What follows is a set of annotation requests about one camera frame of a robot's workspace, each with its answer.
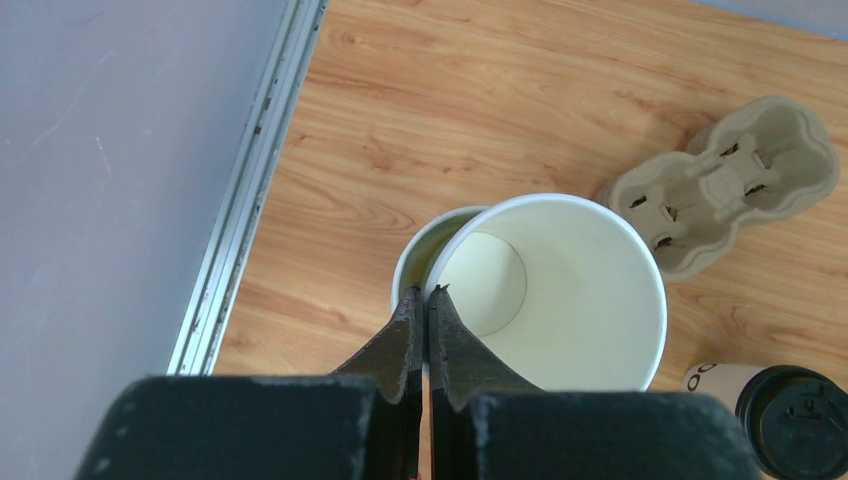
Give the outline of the black plastic cup lid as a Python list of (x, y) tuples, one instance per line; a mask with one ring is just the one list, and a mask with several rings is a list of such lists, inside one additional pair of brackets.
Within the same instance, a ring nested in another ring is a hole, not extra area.
[(847, 392), (806, 368), (754, 375), (735, 414), (761, 469), (775, 479), (837, 479), (847, 473)]

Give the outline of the stack of white paper cups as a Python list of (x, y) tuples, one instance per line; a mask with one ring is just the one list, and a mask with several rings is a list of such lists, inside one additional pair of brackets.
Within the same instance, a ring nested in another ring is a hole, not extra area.
[(426, 284), (430, 269), (449, 240), (488, 206), (466, 206), (435, 217), (421, 227), (407, 243), (395, 265), (390, 288), (390, 309), (394, 310), (404, 291)]

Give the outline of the white paper coffee cup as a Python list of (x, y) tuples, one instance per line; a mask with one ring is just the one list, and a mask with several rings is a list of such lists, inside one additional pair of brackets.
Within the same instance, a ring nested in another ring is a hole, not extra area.
[(745, 364), (701, 363), (686, 372), (681, 390), (714, 397), (734, 413), (743, 389), (763, 370)]

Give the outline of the aluminium frame rail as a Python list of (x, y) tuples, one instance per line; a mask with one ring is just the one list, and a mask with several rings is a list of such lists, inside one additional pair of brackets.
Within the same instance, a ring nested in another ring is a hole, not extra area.
[(166, 369), (169, 375), (214, 370), (327, 8), (327, 0), (290, 1), (281, 14)]

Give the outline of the cardboard cup carrier tray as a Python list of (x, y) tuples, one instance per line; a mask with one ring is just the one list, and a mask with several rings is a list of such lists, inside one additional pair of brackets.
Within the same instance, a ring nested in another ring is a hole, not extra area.
[(608, 182), (596, 202), (624, 218), (664, 280), (683, 282), (725, 256), (742, 228), (788, 219), (826, 198), (841, 161), (823, 121), (765, 96)]

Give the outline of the green paper coffee cup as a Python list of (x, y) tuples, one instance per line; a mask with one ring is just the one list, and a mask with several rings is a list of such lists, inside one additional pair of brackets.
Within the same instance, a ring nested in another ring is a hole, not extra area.
[(551, 391), (643, 391), (664, 350), (659, 269), (622, 217), (591, 200), (536, 193), (485, 208), (429, 266), (462, 325)]

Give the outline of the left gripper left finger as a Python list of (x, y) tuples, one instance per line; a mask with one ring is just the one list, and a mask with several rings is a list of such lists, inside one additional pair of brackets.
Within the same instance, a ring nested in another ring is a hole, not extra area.
[(424, 302), (318, 376), (156, 376), (112, 403), (79, 479), (414, 479)]

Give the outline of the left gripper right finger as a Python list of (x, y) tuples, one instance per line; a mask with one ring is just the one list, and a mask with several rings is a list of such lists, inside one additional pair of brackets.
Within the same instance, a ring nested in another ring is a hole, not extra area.
[(427, 303), (436, 479), (757, 479), (731, 413), (698, 394), (546, 392)]

